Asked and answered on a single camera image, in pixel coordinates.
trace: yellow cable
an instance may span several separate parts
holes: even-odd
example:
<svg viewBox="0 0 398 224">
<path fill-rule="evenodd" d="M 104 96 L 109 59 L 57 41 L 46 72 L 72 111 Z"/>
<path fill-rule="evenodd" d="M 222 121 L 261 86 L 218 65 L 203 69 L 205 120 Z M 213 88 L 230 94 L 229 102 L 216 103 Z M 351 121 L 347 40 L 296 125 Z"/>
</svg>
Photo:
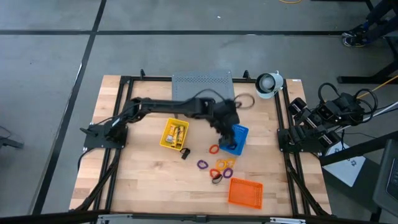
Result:
<svg viewBox="0 0 398 224">
<path fill-rule="evenodd" d="M 385 86 L 387 83 L 393 81 L 393 80 L 396 79 L 396 78 L 398 78 L 398 75 L 396 75 L 395 77 L 390 78 L 388 81 L 386 81 L 385 83 L 383 83 L 383 84 L 379 85 L 378 87 L 374 88 L 372 91 L 375 91 L 375 90 L 380 89 L 381 87 Z M 366 95 L 368 95 L 368 94 L 369 94 L 369 93 L 364 93 L 364 94 L 362 94 L 361 96 L 357 97 L 357 99 L 362 98 L 362 97 L 364 97 L 364 96 L 366 96 Z"/>
<path fill-rule="evenodd" d="M 289 2 L 289 1 L 284 1 L 284 0 L 279 0 L 279 1 L 283 2 L 283 3 L 286 3 L 286 4 L 297 4 L 297 3 L 300 3 L 303 0 L 298 0 L 298 1 L 295 1 L 295 2 Z"/>
</svg>

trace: concrete floor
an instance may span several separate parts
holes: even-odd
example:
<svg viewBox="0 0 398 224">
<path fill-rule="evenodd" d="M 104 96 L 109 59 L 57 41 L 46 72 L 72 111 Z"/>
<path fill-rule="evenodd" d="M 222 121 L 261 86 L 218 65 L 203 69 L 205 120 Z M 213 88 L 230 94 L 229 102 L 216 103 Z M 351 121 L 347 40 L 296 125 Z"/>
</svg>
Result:
<svg viewBox="0 0 398 224">
<path fill-rule="evenodd" d="M 0 29 L 91 30 L 100 2 L 3 0 Z M 109 0 L 99 30 L 345 30 L 362 22 L 367 13 L 365 3 L 358 2 Z M 1 217 L 29 213 L 87 41 L 87 35 L 0 35 L 0 125 L 17 134 L 12 138 L 25 142 L 22 150 L 0 150 L 0 178 L 5 180 L 0 185 Z M 279 70 L 285 78 L 303 80 L 307 102 L 313 106 L 318 103 L 316 91 L 321 83 L 337 85 L 339 75 L 372 75 L 391 60 L 382 40 L 349 49 L 339 37 L 97 36 L 43 212 L 68 209 L 84 141 L 78 129 L 91 121 L 103 75 L 138 75 L 141 68 L 147 75 L 220 68 L 230 69 L 234 77 L 241 77 L 245 70 L 256 77 Z M 375 85 L 337 87 L 353 93 Z M 396 101 L 396 93 L 392 85 L 378 90 L 379 105 Z M 349 131 L 381 136 L 395 131 L 392 124 L 397 121 L 391 113 Z M 351 135 L 345 142 L 353 145 L 366 140 Z M 367 156 L 379 161 L 381 151 Z M 367 210 L 336 189 L 328 187 L 328 194 L 335 215 L 369 219 Z M 381 222 L 397 221 L 382 213 Z"/>
</svg>

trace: yellow basket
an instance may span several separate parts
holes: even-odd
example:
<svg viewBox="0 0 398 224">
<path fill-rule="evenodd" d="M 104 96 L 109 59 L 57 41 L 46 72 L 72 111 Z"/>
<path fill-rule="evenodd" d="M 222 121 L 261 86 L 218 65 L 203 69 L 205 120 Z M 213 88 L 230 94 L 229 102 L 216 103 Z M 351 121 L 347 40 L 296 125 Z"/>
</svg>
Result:
<svg viewBox="0 0 398 224">
<path fill-rule="evenodd" d="M 167 135 L 169 134 L 170 126 L 172 124 L 174 124 L 176 126 L 183 126 L 184 127 L 184 136 L 182 138 L 182 144 L 181 145 L 178 144 L 177 147 L 172 147 L 172 144 L 170 142 L 166 141 Z M 167 148 L 175 149 L 175 150 L 178 150 L 178 151 L 181 150 L 182 146 L 184 145 L 184 142 L 185 142 L 185 136 L 187 135 L 188 126 L 189 126 L 189 123 L 186 122 L 186 121 L 182 121 L 182 120 L 174 119 L 174 118 L 169 118 L 167 120 L 167 124 L 166 124 L 166 127 L 164 128 L 163 135 L 162 135 L 162 138 L 160 139 L 160 143 L 159 144 L 161 146 L 164 146 L 164 147 L 167 147 Z"/>
</svg>

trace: purple rubber band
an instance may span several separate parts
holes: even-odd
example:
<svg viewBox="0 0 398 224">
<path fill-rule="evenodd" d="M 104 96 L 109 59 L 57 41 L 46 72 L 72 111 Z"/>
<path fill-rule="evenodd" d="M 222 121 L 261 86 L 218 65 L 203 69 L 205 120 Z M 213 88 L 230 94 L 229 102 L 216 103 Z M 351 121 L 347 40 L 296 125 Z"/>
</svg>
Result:
<svg viewBox="0 0 398 224">
<path fill-rule="evenodd" d="M 199 160 L 198 163 L 197 163 L 197 166 L 199 167 L 199 169 L 206 169 L 207 167 L 209 167 L 209 164 L 207 164 L 206 161 Z"/>
<path fill-rule="evenodd" d="M 228 179 L 228 178 L 231 178 L 231 177 L 232 177 L 232 174 L 233 174 L 233 173 L 234 173 L 234 171 L 233 171 L 231 168 L 228 167 L 227 169 L 224 170 L 223 176 L 224 176 L 224 178 L 227 178 L 227 179 Z"/>
</svg>

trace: orange basket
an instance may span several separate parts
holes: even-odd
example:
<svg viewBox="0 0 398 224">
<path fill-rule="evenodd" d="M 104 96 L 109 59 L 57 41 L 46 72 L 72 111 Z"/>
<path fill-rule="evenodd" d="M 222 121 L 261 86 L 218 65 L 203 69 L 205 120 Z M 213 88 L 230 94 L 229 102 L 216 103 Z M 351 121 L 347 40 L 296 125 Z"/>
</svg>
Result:
<svg viewBox="0 0 398 224">
<path fill-rule="evenodd" d="M 228 202 L 249 208 L 262 208 L 262 183 L 231 178 Z"/>
</svg>

